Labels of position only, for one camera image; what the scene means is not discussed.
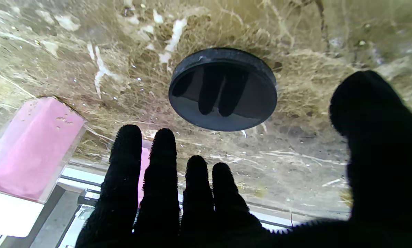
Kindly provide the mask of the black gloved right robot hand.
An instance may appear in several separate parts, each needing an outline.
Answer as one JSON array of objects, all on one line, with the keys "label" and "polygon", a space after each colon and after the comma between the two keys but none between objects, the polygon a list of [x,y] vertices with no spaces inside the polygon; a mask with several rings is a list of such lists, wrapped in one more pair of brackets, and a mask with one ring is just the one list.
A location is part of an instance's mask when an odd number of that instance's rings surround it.
[{"label": "black gloved right robot hand", "polygon": [[318,219],[272,232],[238,192],[230,167],[187,163],[183,213],[177,190],[173,132],[159,130],[138,203],[142,134],[119,130],[95,209],[77,248],[412,248],[412,111],[371,70],[347,77],[334,91],[329,114],[350,150],[348,220]]}]

